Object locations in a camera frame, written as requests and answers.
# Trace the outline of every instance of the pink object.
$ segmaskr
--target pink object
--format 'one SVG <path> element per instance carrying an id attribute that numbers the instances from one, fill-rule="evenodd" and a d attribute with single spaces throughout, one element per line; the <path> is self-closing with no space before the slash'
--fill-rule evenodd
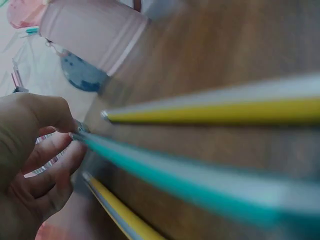
<path id="1" fill-rule="evenodd" d="M 10 0 L 6 17 L 16 29 L 39 26 L 45 10 L 43 0 Z"/>
<path id="2" fill-rule="evenodd" d="M 148 18 L 115 0 L 53 0 L 40 34 L 112 76 Z"/>

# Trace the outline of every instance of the pink cup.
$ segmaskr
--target pink cup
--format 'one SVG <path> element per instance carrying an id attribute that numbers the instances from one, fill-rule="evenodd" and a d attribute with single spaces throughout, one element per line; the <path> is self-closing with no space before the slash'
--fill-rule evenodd
<path id="1" fill-rule="evenodd" d="M 148 23 L 115 0 L 52 0 L 40 34 L 112 76 Z"/>

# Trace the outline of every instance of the wooden surface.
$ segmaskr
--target wooden surface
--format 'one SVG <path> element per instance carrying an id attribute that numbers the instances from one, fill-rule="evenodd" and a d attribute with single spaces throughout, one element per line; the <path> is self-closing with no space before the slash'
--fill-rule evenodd
<path id="1" fill-rule="evenodd" d="M 320 69 L 320 2 L 188 0 L 154 20 L 93 102 L 93 133 L 199 161 L 319 178 L 320 133 L 310 127 L 110 124 L 103 109 L 196 91 L 308 74 Z M 89 165 L 98 166 L 98 159 Z M 114 165 L 99 179 L 168 239 L 302 239 L 263 230 L 185 203 Z"/>

